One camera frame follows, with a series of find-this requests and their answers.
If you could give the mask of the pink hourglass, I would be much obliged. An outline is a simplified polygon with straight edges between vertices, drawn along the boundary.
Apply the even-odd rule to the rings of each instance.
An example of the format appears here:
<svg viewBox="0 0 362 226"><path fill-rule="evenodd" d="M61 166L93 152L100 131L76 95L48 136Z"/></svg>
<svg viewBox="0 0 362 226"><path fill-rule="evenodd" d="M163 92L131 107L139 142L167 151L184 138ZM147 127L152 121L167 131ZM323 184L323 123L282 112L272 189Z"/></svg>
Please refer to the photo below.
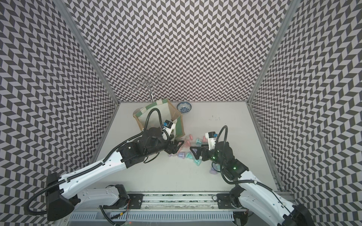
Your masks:
<svg viewBox="0 0 362 226"><path fill-rule="evenodd" d="M191 147L192 145L192 142L193 142L194 138L191 134L187 135L185 138L184 138L184 144L183 146L184 147Z"/></svg>

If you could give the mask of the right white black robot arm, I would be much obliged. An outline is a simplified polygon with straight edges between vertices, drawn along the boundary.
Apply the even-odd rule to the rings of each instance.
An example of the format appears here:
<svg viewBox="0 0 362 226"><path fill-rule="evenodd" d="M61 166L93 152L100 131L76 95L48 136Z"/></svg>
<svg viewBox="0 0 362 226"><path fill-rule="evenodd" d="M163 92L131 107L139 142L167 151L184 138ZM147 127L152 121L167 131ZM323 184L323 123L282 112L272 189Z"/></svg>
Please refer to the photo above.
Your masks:
<svg viewBox="0 0 362 226"><path fill-rule="evenodd" d="M228 142L209 146L190 147L197 160L212 161L220 166L223 180L233 185L231 191L237 204L251 210L270 226L313 226L309 210L294 204L263 184L241 161L235 158Z"/></svg>

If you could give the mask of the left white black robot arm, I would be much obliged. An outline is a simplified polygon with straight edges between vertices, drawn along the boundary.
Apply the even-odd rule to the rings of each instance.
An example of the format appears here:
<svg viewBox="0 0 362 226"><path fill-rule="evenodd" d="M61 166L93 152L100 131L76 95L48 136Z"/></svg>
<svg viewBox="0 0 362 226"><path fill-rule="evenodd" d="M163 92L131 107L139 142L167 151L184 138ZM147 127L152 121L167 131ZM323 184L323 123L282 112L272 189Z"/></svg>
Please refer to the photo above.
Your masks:
<svg viewBox="0 0 362 226"><path fill-rule="evenodd" d="M47 177L47 186L35 193L24 205L26 215L46 215L55 221L71 214L81 204L78 194L105 176L138 163L149 163L149 156L165 151L176 154L183 140L177 140L167 129L146 129L115 146L105 158L74 172Z"/></svg>

